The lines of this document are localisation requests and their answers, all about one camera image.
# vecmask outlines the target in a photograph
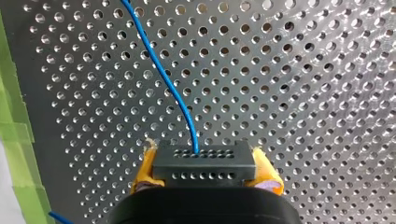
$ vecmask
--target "metal surface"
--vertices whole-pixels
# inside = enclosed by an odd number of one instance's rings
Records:
[[[247,142],[229,146],[172,146],[161,141],[152,164],[154,179],[167,187],[233,187],[255,178],[256,166]]]
[[[133,1],[201,144],[262,145],[306,223],[394,223],[394,0]],[[1,1],[52,208],[104,222],[185,120],[117,0]]]

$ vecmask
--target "hole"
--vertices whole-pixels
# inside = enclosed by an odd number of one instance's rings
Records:
[[[238,21],[239,21],[238,15],[232,15],[232,16],[230,17],[230,21],[231,21],[231,22],[238,22]]]
[[[228,27],[225,26],[225,25],[220,26],[219,32],[220,32],[221,35],[226,35],[228,33]]]
[[[175,20],[172,18],[169,18],[166,22],[166,24],[168,24],[168,26],[173,26],[175,24]]]
[[[218,9],[220,13],[226,13],[228,11],[228,4],[225,2],[221,2],[219,3]]]
[[[108,62],[111,59],[111,55],[108,52],[105,52],[102,54],[102,59],[103,61]]]
[[[129,60],[129,59],[131,58],[131,54],[129,54],[127,51],[124,51],[124,52],[121,54],[121,58],[122,58],[124,61]]]
[[[61,34],[59,36],[59,39],[61,40],[62,43],[68,43],[69,42],[69,36],[66,34]]]
[[[248,94],[248,93],[249,93],[249,88],[248,88],[248,86],[243,86],[243,87],[241,88],[241,93],[242,93],[242,94]]]
[[[216,178],[216,174],[215,173],[209,173],[209,179],[215,179],[215,178]]]
[[[219,178],[219,179],[224,179],[224,178],[225,178],[225,174],[224,174],[224,173],[219,173],[218,178]]]
[[[184,15],[186,13],[186,8],[183,5],[176,6],[176,14],[177,15]]]
[[[200,173],[199,174],[199,177],[201,178],[201,179],[206,179],[207,178],[207,174],[206,173]]]
[[[204,14],[204,13],[206,13],[206,12],[207,12],[207,6],[206,6],[206,4],[205,4],[205,3],[200,3],[200,4],[198,4],[198,6],[197,6],[197,12],[198,12],[199,14]]]
[[[262,73],[264,76],[265,76],[265,75],[268,75],[270,72],[271,72],[270,67],[268,67],[268,66],[266,66],[266,65],[262,67],[261,73]]]
[[[184,27],[178,29],[178,36],[183,37],[187,35],[187,30]]]
[[[332,63],[326,63],[323,69],[325,72],[331,72],[334,69],[334,65]]]
[[[243,34],[243,35],[245,35],[246,33],[248,33],[250,31],[250,27],[247,25],[247,24],[243,24],[242,26],[241,26],[241,33]]]
[[[284,73],[284,74],[287,74],[287,73],[289,73],[291,71],[291,67],[289,66],[289,65],[284,65],[283,67],[282,67],[282,73]]]
[[[315,21],[309,21],[308,24],[306,25],[306,29],[312,31],[317,29],[318,24]]]
[[[186,49],[182,49],[179,53],[180,58],[185,58],[187,56],[189,56],[189,52]]]
[[[310,7],[317,7],[319,5],[319,0],[308,0],[308,5]]]
[[[252,15],[250,18],[251,18],[253,21],[259,21],[261,17],[262,17],[262,16],[261,16],[260,13],[255,12],[255,13],[253,13],[253,15]]]
[[[231,38],[231,44],[232,45],[235,45],[235,44],[237,44],[237,43],[239,43],[239,39],[238,39],[238,37],[233,37],[233,38]]]
[[[196,174],[196,173],[191,173],[191,174],[190,174],[190,178],[191,178],[191,179],[197,179],[197,178],[198,178],[198,174]]]
[[[81,41],[81,42],[87,42],[87,40],[88,40],[88,35],[85,34],[85,33],[80,33],[80,34],[78,35],[78,40]]]
[[[125,31],[119,31],[119,32],[117,33],[117,37],[119,38],[119,40],[124,40],[124,39],[126,39],[126,33],[125,33]]]
[[[218,44],[218,40],[217,39],[210,39],[210,45],[211,46],[215,46]]]
[[[249,69],[248,67],[243,67],[241,68],[241,75],[242,76],[247,76],[249,74]]]
[[[113,12],[113,16],[116,19],[121,19],[123,17],[123,11],[119,8],[116,8]]]
[[[338,26],[340,26],[340,22],[338,20],[332,20],[329,23],[329,28],[332,29],[332,30],[337,29]]]
[[[187,173],[181,173],[181,176],[180,176],[182,179],[187,179]]]
[[[228,68],[226,68],[226,67],[221,68],[220,74],[221,74],[223,77],[227,77],[228,75],[230,75],[230,69],[228,69]]]
[[[292,50],[293,50],[293,46],[290,45],[290,44],[287,44],[287,45],[284,45],[284,46],[283,46],[283,51],[284,51],[285,53],[290,53]]]
[[[249,2],[242,2],[241,5],[241,10],[246,12],[250,9],[250,3]]]
[[[296,6],[296,1],[295,0],[286,0],[285,6],[288,9],[294,8]]]
[[[202,77],[207,77],[207,76],[209,76],[209,74],[210,74],[209,69],[203,68],[203,69],[201,70],[201,76],[202,76]]]
[[[221,55],[221,57],[227,56],[228,53],[229,53],[229,51],[228,51],[227,48],[221,48],[221,49],[220,49],[220,55]]]
[[[288,21],[285,23],[285,30],[286,31],[292,31],[294,29],[294,23],[291,21]]]
[[[163,16],[165,14],[165,8],[163,8],[162,6],[155,7],[154,14],[156,16]]]
[[[315,48],[315,45],[314,45],[314,44],[311,44],[311,43],[307,43],[307,44],[304,46],[304,49],[305,49],[305,51],[307,51],[307,52],[311,52],[312,50],[314,50],[314,48]]]
[[[57,13],[55,13],[54,19],[57,22],[63,22],[64,21],[64,14],[62,14],[61,12],[57,12]]]
[[[166,30],[159,29],[157,35],[159,38],[165,38],[167,36]]]
[[[95,19],[97,19],[97,20],[101,20],[101,19],[103,18],[103,12],[102,12],[101,10],[99,10],[99,9],[96,9],[96,10],[93,12],[93,17],[94,17]]]
[[[197,45],[197,41],[192,39],[190,40],[190,46],[195,47]]]
[[[199,31],[198,31],[198,34],[199,34],[200,36],[207,35],[207,29],[206,29],[206,27],[204,27],[204,26],[200,27],[200,28],[199,28]]]
[[[106,41],[107,40],[107,34],[105,32],[103,32],[103,31],[99,32],[98,39],[100,41]]]
[[[267,87],[267,86],[261,86],[260,87],[260,93],[261,94],[265,94],[265,93],[267,93],[268,91],[269,91],[270,89]]]
[[[269,45],[262,46],[262,54],[269,54],[271,52],[271,47]]]
[[[141,8],[141,7],[137,7],[137,8],[134,9],[134,14],[137,17],[143,17],[145,15],[145,10],[143,8]]]
[[[260,58],[259,57],[253,57],[252,59],[251,59],[251,63],[252,64],[258,64],[260,62]]]
[[[240,51],[241,51],[241,54],[244,55],[244,56],[248,55],[250,53],[250,49],[249,49],[248,46],[242,47]]]
[[[271,32],[271,30],[272,30],[271,24],[268,23],[268,22],[265,23],[265,24],[262,26],[262,30],[263,30],[265,33]]]
[[[206,57],[207,55],[209,54],[209,50],[207,50],[207,49],[201,49],[201,51],[200,51],[200,56],[201,57]]]
[[[218,18],[217,18],[217,17],[211,16],[211,17],[209,18],[209,22],[210,22],[211,24],[214,24],[214,23],[216,23],[217,21],[218,21]]]
[[[264,0],[262,3],[262,8],[264,10],[269,10],[274,6],[274,3],[271,0]]]

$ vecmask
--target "blue cable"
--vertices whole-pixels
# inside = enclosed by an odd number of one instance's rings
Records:
[[[189,109],[184,104],[183,99],[181,98],[180,94],[178,94],[175,86],[173,85],[172,81],[169,79],[168,75],[166,75],[165,70],[163,69],[163,66],[161,65],[160,61],[157,58],[157,55],[155,54],[154,50],[151,48],[149,40],[143,30],[142,24],[140,23],[139,19],[134,14],[134,9],[132,8],[132,5],[128,2],[128,0],[121,0],[121,2],[124,4],[124,6],[126,7],[126,9],[129,12],[129,14],[131,15],[132,20],[134,21],[134,25],[136,26],[137,32],[139,33],[139,35],[143,41],[143,44],[145,45],[146,50],[148,51],[149,57],[154,62],[155,66],[157,67],[157,70],[160,73],[161,77],[163,78],[163,81],[165,81],[166,86],[168,86],[169,91],[172,92],[173,96],[177,100],[178,105],[180,106],[181,112],[183,112],[183,115],[186,118],[187,124],[189,125],[193,151],[194,151],[194,153],[199,153],[198,137],[197,137],[197,133],[195,131],[194,122],[190,115]]]
[[[59,222],[62,223],[62,224],[73,224],[73,222],[67,220],[67,219],[64,218],[64,217],[61,217],[61,215],[59,215],[59,214],[57,214],[57,213],[54,213],[54,212],[52,212],[52,211],[49,212],[49,216],[50,216],[50,217],[53,217],[55,220],[59,221]]]

